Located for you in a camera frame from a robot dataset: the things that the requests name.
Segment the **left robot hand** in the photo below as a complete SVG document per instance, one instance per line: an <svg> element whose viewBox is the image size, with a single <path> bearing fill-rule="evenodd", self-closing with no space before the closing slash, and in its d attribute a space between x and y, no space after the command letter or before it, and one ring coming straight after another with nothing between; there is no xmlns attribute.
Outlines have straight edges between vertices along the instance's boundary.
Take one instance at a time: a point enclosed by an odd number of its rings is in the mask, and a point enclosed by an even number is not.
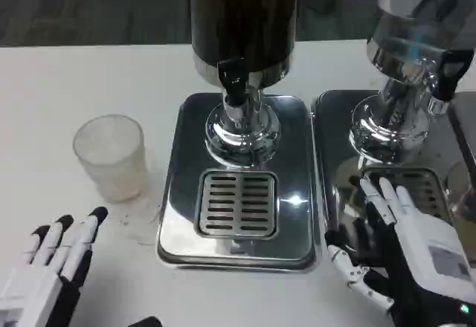
<svg viewBox="0 0 476 327"><path fill-rule="evenodd" d="M74 218L64 215L37 227L1 290L2 326L68 326L89 273L100 226L108 216L96 207L69 238Z"/></svg>

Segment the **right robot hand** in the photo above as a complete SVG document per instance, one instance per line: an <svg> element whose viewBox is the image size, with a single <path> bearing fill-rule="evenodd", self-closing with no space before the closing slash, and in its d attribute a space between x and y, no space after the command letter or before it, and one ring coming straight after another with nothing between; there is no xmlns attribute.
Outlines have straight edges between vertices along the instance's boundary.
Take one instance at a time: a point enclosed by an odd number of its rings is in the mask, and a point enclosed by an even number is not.
<svg viewBox="0 0 476 327"><path fill-rule="evenodd" d="M377 260L355 258L338 232L327 231L327 252L346 286L394 326L474 326L475 278L456 229L384 177L378 184L361 178L358 187Z"/></svg>

